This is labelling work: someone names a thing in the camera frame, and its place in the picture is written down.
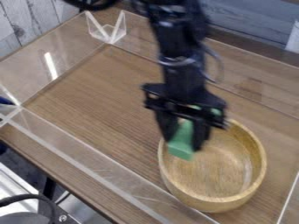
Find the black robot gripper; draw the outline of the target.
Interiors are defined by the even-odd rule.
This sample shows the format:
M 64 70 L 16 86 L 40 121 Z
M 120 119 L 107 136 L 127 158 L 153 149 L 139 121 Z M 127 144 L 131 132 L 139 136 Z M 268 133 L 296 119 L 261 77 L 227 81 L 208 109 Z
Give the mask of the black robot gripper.
M 227 103 L 207 88 L 211 80 L 205 73 L 205 59 L 200 57 L 171 59 L 161 57 L 163 83 L 145 83 L 141 86 L 144 106 L 155 113 L 163 139 L 169 141 L 179 129 L 181 117 L 201 115 L 192 107 L 203 110 L 221 109 L 225 117 Z M 211 136 L 209 123 L 199 118 L 192 122 L 192 149 L 199 151 Z

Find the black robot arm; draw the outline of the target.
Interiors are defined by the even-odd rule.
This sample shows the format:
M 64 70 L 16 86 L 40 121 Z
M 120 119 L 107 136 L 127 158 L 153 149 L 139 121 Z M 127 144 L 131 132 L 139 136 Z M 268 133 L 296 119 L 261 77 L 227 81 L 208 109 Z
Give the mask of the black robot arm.
M 157 42 L 161 83 L 145 83 L 144 106 L 168 147 L 197 151 L 211 129 L 225 127 L 225 101 L 207 88 L 207 17 L 199 0 L 128 0 L 149 23 Z

